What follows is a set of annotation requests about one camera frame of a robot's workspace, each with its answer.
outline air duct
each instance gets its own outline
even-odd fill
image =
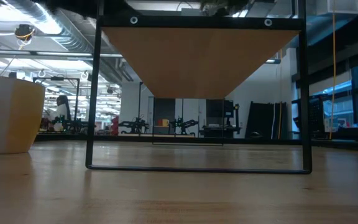
[[[93,46],[84,37],[75,35],[72,32],[72,30],[76,30],[76,27],[69,27],[62,22],[56,21],[40,4],[28,0],[2,1],[8,6],[28,15],[31,18],[31,23],[42,32],[46,34],[59,34],[62,36],[52,37],[52,39],[68,51],[81,53],[93,52]],[[85,62],[90,66],[93,66],[92,62]],[[100,71],[103,78],[108,82],[122,82],[122,77],[116,71],[112,70],[108,64],[104,63],[103,60],[101,60]]]

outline floor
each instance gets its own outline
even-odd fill
[[[38,142],[0,155],[0,223],[358,223],[358,152],[313,155],[311,175],[98,171],[85,168],[85,142]],[[94,161],[297,169],[301,151],[97,142]]]

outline black machine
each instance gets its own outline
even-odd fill
[[[195,121],[193,119],[183,122],[183,118],[178,118],[175,119],[174,121],[170,122],[171,127],[173,127],[173,129],[176,130],[177,128],[180,128],[180,134],[181,135],[189,135],[187,133],[187,129],[193,126],[196,126],[198,124],[198,121]]]
[[[131,131],[121,131],[121,134],[142,134],[142,128],[144,127],[144,133],[149,129],[149,124],[142,118],[136,118],[135,121],[123,121],[118,124],[119,127],[130,128]]]
[[[225,100],[222,106],[221,100],[209,100],[207,101],[207,119],[215,118],[222,119],[226,118],[226,124],[223,126],[203,126],[203,129],[200,130],[206,138],[233,138],[233,133],[237,132],[240,134],[241,128],[239,127],[239,108],[240,105],[234,105],[233,101]],[[232,126],[230,123],[230,118],[236,117],[236,126]]]

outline red object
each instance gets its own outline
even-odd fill
[[[112,136],[118,136],[118,120],[119,120],[119,116],[116,116],[115,118],[113,118],[111,120],[111,122],[112,122],[111,135]]]

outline yellow bowl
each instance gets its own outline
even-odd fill
[[[27,152],[39,130],[45,88],[0,77],[0,154]]]

